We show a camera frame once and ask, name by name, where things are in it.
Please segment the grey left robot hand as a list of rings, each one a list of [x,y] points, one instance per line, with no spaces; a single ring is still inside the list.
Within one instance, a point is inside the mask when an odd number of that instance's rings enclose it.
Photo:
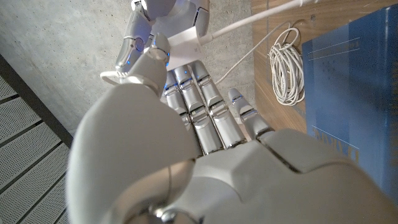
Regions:
[[[396,223],[397,207],[350,159],[292,130],[200,156],[160,101],[168,38],[129,35],[129,72],[83,117],[66,177],[71,223]]]

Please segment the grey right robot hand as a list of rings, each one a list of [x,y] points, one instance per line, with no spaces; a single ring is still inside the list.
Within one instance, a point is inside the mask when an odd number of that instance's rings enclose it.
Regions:
[[[128,72],[156,34],[181,37],[193,30],[198,37],[206,35],[210,19],[209,0],[132,1],[132,12],[123,37],[116,70]]]

